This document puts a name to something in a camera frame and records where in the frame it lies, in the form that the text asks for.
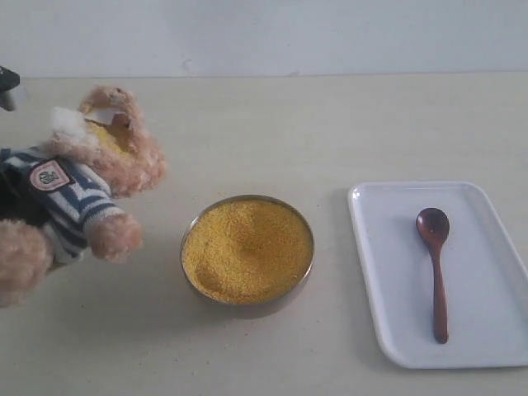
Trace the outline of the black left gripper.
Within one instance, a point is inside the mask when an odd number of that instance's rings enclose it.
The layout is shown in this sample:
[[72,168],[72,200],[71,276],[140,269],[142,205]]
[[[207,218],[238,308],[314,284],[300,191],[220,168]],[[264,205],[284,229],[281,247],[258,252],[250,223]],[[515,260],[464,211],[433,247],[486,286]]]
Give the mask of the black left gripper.
[[[0,105],[5,111],[15,111],[27,99],[21,77],[0,66]],[[30,226],[43,227],[51,219],[46,204],[48,191],[42,191],[31,181],[36,166],[17,168],[1,166],[1,220],[21,220]]]

